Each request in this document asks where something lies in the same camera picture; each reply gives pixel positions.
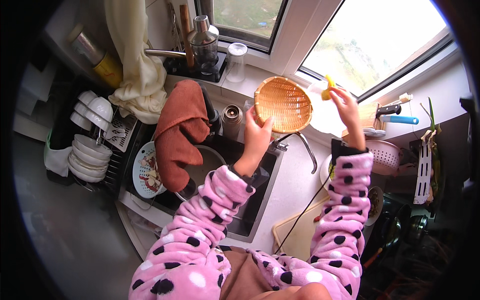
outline cream towel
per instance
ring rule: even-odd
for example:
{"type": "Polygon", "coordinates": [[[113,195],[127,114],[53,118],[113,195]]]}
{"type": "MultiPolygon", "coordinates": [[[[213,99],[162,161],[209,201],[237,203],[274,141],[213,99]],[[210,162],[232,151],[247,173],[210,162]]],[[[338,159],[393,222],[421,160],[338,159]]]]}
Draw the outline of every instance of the cream towel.
{"type": "Polygon", "coordinates": [[[156,124],[167,100],[163,85],[167,71],[148,48],[145,0],[105,0],[108,30],[123,64],[123,82],[108,99],[120,114],[134,114],[142,123],[156,124]]]}

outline bamboo basket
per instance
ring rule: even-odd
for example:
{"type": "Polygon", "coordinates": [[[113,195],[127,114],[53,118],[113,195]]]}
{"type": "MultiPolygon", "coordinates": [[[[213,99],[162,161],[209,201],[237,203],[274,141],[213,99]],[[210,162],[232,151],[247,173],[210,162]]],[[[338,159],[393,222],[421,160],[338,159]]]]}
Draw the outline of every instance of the bamboo basket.
{"type": "Polygon", "coordinates": [[[258,123],[275,116],[272,131],[277,133],[295,133],[310,123],[312,102],[303,89],[284,77],[265,79],[255,91],[255,113],[258,123]]]}

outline wooden rolling pin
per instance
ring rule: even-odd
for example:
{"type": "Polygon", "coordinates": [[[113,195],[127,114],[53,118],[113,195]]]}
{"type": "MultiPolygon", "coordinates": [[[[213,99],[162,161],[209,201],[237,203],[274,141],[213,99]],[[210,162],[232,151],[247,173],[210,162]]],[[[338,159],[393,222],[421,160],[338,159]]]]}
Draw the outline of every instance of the wooden rolling pin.
{"type": "Polygon", "coordinates": [[[180,21],[181,21],[181,35],[183,37],[183,44],[185,46],[185,54],[187,54],[187,64],[189,68],[193,68],[195,60],[193,59],[193,51],[188,41],[188,33],[192,30],[190,28],[190,14],[188,13],[188,4],[180,5],[180,21]]]}

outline faucet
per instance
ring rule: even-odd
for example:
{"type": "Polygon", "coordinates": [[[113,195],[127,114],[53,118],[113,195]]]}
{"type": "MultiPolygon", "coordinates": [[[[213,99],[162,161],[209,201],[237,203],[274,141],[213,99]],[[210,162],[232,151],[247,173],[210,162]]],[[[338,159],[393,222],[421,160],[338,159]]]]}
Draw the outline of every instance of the faucet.
{"type": "Polygon", "coordinates": [[[268,149],[270,151],[274,151],[275,149],[281,150],[283,152],[287,151],[288,146],[290,146],[290,144],[285,145],[285,144],[282,143],[282,141],[285,140],[286,138],[288,138],[289,136],[291,136],[292,134],[298,135],[301,138],[305,147],[307,148],[308,154],[310,155],[310,158],[312,159],[312,162],[313,162],[312,174],[315,174],[315,172],[317,171],[317,160],[315,158],[315,155],[313,155],[312,150],[310,149],[310,145],[308,144],[307,139],[300,132],[290,133],[290,134],[287,134],[286,136],[284,136],[282,138],[275,139],[274,141],[271,141],[270,145],[268,146],[268,149]]]}

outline window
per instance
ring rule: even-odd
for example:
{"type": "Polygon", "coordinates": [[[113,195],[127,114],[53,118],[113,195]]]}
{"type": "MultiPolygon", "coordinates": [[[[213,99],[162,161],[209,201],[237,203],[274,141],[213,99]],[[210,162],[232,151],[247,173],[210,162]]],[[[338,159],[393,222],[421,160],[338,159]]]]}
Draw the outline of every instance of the window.
{"type": "Polygon", "coordinates": [[[345,0],[300,70],[362,96],[451,41],[448,33],[428,0],[345,0]]]}
{"type": "Polygon", "coordinates": [[[287,0],[197,0],[220,39],[270,53],[287,0]]]}

